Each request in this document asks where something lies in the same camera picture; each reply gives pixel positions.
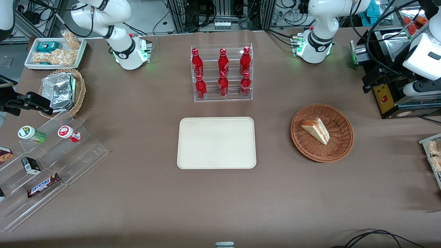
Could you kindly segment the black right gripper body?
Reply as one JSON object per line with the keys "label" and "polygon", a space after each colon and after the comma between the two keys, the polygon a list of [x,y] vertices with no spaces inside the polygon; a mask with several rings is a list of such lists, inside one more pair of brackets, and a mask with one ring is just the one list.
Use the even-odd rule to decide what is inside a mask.
{"label": "black right gripper body", "polygon": [[5,96],[5,112],[19,116],[21,110],[35,110],[46,115],[52,115],[51,101],[35,92],[27,94],[8,93]]}

